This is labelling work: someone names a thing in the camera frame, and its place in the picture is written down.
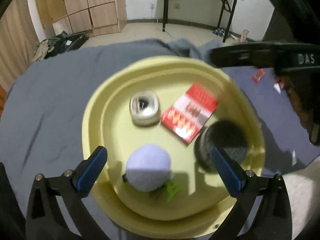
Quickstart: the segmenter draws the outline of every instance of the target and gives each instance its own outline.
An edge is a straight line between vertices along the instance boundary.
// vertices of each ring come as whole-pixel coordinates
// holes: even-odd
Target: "gray fabric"
[[[37,173],[58,176],[82,161],[84,108],[103,81],[129,64],[151,56],[194,57],[210,63],[209,51],[218,46],[217,42],[196,48],[186,40],[170,44],[144,40],[79,49],[34,63],[11,88],[0,120],[0,161],[6,167],[23,214],[26,214]],[[286,95],[274,90],[271,70],[266,71],[259,84],[251,80],[256,72],[252,67],[225,68],[224,71],[247,94],[261,118],[267,147],[264,174],[297,170],[319,155],[319,150],[309,144],[308,135]],[[298,164],[292,167],[294,149]],[[83,202],[112,240],[142,239],[115,225],[91,195]],[[65,206],[60,206],[70,229],[77,232]]]

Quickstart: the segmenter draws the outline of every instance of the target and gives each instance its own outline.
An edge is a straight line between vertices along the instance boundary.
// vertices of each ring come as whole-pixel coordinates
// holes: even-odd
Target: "yellow basin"
[[[141,128],[131,121],[129,100],[136,92],[155,91],[163,112],[195,82],[219,101],[207,124],[229,119],[240,125],[249,144],[242,167],[261,174],[265,148],[257,117],[226,74],[190,58],[163,56],[136,62],[100,85],[87,104],[82,125],[84,159],[98,145],[108,150],[93,195],[104,212],[127,230],[155,238],[202,236],[212,233],[235,203],[218,174],[206,174],[198,167],[195,140],[187,147],[161,125]],[[166,193],[156,199],[122,180],[130,154],[146,143],[159,145],[171,157],[174,181],[182,191],[169,204]]]

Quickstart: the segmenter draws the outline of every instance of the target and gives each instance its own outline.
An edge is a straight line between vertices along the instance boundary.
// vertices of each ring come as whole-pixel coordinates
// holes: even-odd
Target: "red box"
[[[212,94],[193,84],[162,114],[161,124],[189,145],[217,106],[218,101]]]

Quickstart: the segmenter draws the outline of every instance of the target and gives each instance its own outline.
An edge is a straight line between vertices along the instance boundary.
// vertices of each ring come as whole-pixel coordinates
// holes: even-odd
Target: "round purple object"
[[[145,144],[136,149],[126,165],[128,182],[138,191],[149,192],[170,179],[169,154],[157,145]]]

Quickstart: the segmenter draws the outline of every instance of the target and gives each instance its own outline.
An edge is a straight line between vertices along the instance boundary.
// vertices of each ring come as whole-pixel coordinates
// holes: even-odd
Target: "brown curtain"
[[[0,85],[8,91],[31,64],[39,41],[27,0],[13,0],[0,19]]]

